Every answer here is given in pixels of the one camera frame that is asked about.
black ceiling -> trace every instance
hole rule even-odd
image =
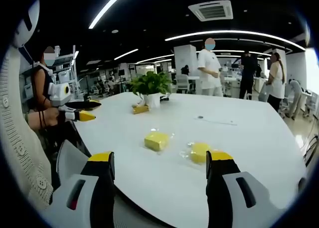
[[[165,41],[177,35],[219,29],[256,31],[291,39],[303,33],[303,25],[295,7],[283,0],[230,0],[233,20],[207,22],[200,22],[188,6],[213,0],[118,0],[93,29],[88,29],[108,1],[40,0],[39,22],[36,32],[26,44],[27,50],[35,55],[48,45],[60,45],[61,54],[69,54],[75,44],[76,50],[80,51],[76,59],[78,71],[95,69],[96,65],[86,66],[90,60],[101,60],[105,68],[112,68],[121,62],[137,62],[171,54],[174,46],[208,37],[266,40],[300,51],[284,42],[243,34],[214,34]],[[192,44],[200,50],[201,42]],[[305,47],[305,42],[300,42],[300,45]],[[137,48],[139,51],[113,61],[117,56]],[[234,40],[218,40],[215,47],[217,50],[257,52],[269,48],[270,45]]]

green plant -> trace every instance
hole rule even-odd
[[[171,81],[164,72],[155,74],[152,71],[148,71],[146,75],[133,79],[131,85],[133,93],[141,96],[156,93],[166,94],[170,92],[170,83]]]

black pants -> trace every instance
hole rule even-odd
[[[245,93],[247,91],[248,94],[253,93],[253,84],[254,80],[252,79],[242,79],[240,82],[240,92],[239,92],[239,98],[243,99],[245,97]]]
[[[281,99],[269,95],[267,102],[278,112]]]

ceiling air conditioner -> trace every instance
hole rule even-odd
[[[229,0],[216,0],[190,5],[188,7],[200,21],[233,19]]]

potted plant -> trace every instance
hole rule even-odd
[[[131,85],[133,93],[140,96],[151,109],[160,106],[160,94],[165,95],[170,92],[170,83],[164,72],[155,74],[148,71],[146,75],[133,79]]]

